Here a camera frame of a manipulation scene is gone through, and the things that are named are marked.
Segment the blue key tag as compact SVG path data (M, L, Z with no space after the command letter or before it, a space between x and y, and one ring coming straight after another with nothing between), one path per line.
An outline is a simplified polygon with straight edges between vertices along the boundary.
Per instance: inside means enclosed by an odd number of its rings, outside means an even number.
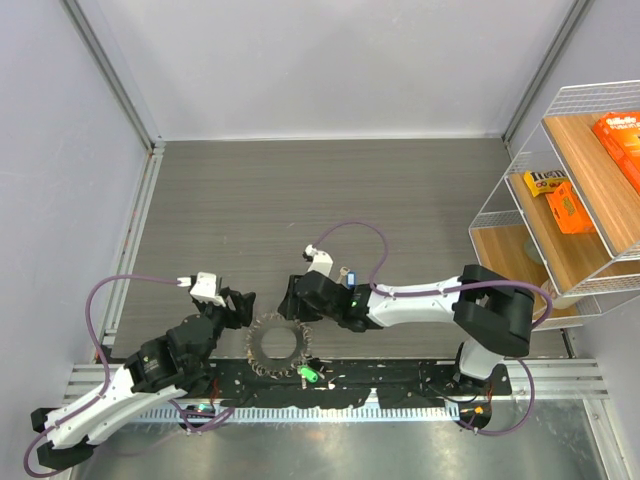
M346 284L349 288L354 287L356 285L356 274L350 271L346 277Z

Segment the round steel keyring disc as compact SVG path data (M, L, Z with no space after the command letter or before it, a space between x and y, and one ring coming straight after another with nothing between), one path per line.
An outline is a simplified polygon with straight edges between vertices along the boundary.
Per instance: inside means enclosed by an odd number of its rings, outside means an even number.
M260 377L291 376L307 363L311 340L311 329L299 320L265 314L252 322L246 336L249 366Z

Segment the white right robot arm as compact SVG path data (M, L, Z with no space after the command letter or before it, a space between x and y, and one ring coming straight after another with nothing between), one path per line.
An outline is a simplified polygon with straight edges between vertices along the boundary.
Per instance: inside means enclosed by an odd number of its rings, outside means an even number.
M342 284L321 271L292 275L277 312L287 320L331 319L352 332L404 324L452 324L468 338L456 353L452 380L473 394L505 358L530 352L532 331L553 310L543 288L470 264L452 278L423 285Z

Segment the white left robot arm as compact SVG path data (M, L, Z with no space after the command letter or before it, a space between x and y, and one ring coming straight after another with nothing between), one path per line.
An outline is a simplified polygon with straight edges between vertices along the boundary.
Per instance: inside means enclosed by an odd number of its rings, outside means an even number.
M92 391L58 409L31 413L42 435L36 449L41 467L61 471L88 460L94 450L130 420L168 401L200 398L213 387L210 356L224 330L251 324L256 294L222 289L222 302L194 304L196 314L143 343Z

